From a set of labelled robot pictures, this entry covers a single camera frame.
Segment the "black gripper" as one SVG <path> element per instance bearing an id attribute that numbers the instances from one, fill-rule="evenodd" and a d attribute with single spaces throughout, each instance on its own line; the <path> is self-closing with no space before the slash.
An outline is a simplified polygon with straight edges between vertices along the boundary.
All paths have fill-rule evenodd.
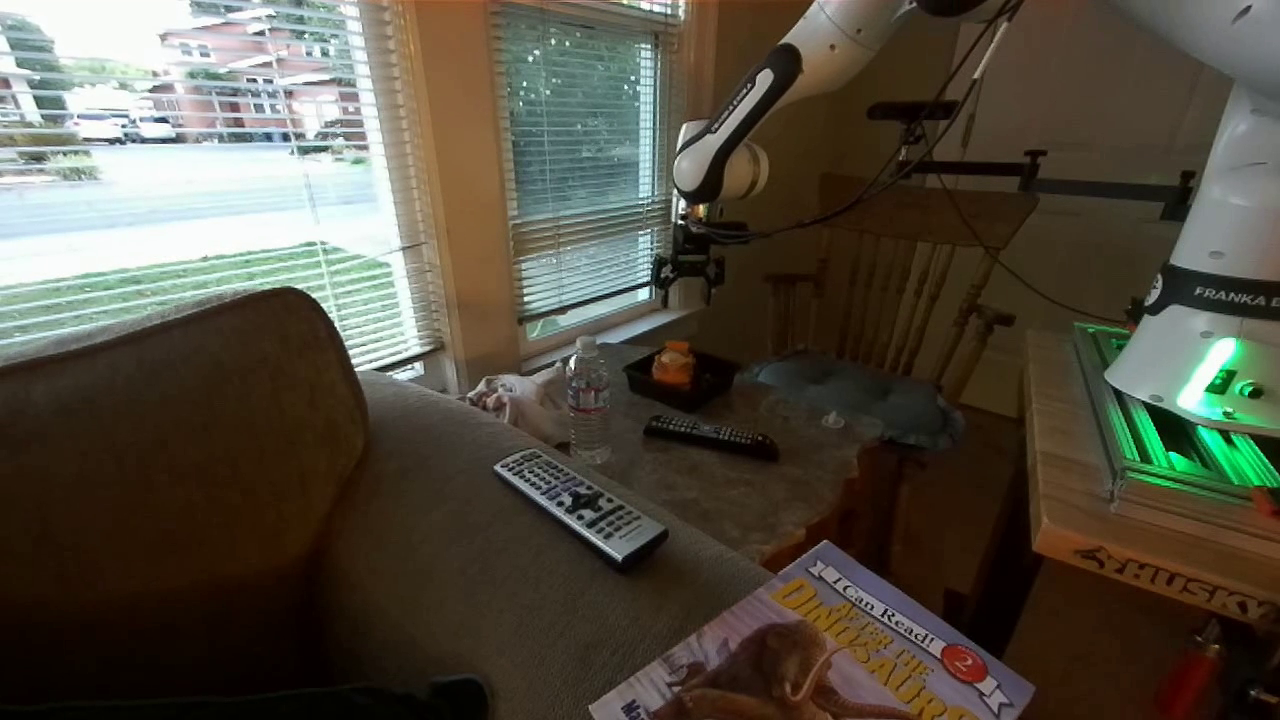
<path id="1" fill-rule="evenodd" d="M 672 252 L 651 274 L 658 307 L 672 307 L 672 285 L 689 278 L 700 278 L 702 296 L 715 296 L 729 285 L 722 249 L 745 239 L 749 239 L 745 226 L 694 226 L 694 219 L 676 226 Z"/>

